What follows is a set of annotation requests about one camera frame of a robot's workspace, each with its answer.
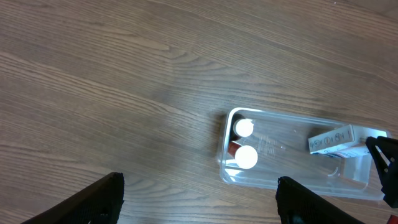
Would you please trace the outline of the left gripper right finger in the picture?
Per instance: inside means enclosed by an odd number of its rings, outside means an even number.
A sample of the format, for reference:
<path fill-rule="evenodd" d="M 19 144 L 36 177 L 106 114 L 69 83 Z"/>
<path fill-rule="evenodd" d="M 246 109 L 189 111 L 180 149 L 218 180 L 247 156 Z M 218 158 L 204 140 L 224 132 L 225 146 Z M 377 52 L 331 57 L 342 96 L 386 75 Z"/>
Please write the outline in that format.
<path fill-rule="evenodd" d="M 282 224 L 352 224 L 360 221 L 294 179 L 278 179 L 277 211 Z"/>

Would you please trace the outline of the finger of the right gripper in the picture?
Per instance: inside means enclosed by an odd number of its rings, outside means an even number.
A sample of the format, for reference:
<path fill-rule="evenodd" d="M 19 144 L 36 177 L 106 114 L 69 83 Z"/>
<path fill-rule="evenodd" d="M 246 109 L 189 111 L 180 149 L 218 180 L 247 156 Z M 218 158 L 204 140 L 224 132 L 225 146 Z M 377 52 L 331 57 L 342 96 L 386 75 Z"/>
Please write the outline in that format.
<path fill-rule="evenodd" d="M 377 169 L 383 200 L 391 208 L 397 208 L 397 140 L 382 136 L 368 137 L 366 146 Z"/>

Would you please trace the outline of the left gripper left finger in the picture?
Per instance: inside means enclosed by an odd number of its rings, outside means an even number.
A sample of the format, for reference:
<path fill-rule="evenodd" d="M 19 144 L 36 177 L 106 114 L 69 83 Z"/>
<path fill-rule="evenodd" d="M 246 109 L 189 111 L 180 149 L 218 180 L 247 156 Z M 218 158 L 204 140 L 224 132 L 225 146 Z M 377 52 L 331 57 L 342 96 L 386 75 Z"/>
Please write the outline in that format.
<path fill-rule="evenodd" d="M 124 203 L 124 176 L 111 172 L 23 224 L 117 224 Z"/>

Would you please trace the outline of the white blue plaster box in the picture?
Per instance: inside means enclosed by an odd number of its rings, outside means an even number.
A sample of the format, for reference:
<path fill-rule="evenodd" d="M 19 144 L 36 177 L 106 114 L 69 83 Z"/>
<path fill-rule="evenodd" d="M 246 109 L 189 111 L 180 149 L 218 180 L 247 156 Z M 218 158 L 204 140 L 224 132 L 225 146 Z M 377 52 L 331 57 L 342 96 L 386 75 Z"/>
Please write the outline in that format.
<path fill-rule="evenodd" d="M 363 128 L 349 124 L 308 139 L 310 154 L 323 154 L 331 157 L 351 158 L 370 154 L 364 140 Z"/>

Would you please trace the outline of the orange tube white cap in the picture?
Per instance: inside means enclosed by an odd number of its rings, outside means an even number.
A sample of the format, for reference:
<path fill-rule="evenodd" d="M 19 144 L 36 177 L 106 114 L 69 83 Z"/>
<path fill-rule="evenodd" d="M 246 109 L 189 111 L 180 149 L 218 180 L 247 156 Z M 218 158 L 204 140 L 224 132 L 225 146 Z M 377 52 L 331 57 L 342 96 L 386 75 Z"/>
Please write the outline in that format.
<path fill-rule="evenodd" d="M 228 144 L 228 153 L 234 158 L 238 167 L 242 169 L 251 169 L 258 161 L 257 151 L 249 145 L 240 145 L 231 141 Z"/>

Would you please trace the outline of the red Panadol box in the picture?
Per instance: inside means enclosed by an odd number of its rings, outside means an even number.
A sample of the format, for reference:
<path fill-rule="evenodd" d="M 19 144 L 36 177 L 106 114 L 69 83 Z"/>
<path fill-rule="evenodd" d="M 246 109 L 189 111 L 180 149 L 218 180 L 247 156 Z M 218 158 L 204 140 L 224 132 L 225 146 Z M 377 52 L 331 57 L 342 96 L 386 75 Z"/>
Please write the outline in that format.
<path fill-rule="evenodd" d="M 391 215 L 387 221 L 387 224 L 398 224 L 398 216 Z"/>

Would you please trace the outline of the dark bottle white cap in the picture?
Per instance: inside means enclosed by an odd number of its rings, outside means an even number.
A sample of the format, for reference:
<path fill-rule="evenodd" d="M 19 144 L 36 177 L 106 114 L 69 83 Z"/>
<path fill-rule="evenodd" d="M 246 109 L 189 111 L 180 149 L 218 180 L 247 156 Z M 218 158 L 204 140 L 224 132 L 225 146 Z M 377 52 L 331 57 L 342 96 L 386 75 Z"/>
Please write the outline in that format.
<path fill-rule="evenodd" d="M 254 121 L 241 114 L 234 114 L 231 120 L 230 141 L 249 137 L 254 131 Z"/>

